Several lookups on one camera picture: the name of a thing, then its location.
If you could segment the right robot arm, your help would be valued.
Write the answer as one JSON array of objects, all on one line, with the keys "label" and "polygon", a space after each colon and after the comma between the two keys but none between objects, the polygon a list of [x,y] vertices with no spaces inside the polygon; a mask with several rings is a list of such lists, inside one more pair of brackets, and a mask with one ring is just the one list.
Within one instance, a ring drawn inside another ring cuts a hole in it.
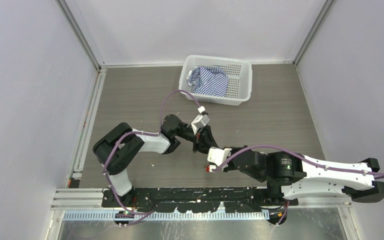
[{"label": "right robot arm", "polygon": [[239,171],[266,183],[265,198],[271,205],[304,197],[349,196],[357,203],[378,203],[384,199],[384,182],[379,181],[379,162],[367,158],[341,163],[313,158],[275,147],[261,153],[252,147],[211,147],[209,172]]}]

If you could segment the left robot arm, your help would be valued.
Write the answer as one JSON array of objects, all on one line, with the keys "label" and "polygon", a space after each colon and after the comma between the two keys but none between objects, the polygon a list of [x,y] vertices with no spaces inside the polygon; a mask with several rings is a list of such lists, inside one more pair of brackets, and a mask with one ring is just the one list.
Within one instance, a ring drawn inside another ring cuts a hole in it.
[{"label": "left robot arm", "polygon": [[128,207],[133,202],[133,185],[127,167],[135,156],[142,152],[170,154],[181,144],[179,138],[191,142],[194,153],[208,154],[211,148],[218,147],[205,112],[191,123],[183,122],[174,114],[167,115],[157,133],[139,131],[122,122],[95,143],[92,151],[115,191],[116,203]]}]

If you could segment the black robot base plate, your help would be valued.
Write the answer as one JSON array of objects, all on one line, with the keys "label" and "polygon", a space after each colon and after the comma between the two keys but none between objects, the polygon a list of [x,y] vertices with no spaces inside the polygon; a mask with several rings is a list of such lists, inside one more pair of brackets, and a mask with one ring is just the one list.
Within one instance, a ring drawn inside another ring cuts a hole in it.
[{"label": "black robot base plate", "polygon": [[258,187],[138,187],[115,197],[112,190],[103,190],[102,207],[134,208],[139,212],[256,213],[277,209],[286,200],[274,199],[266,188]]}]

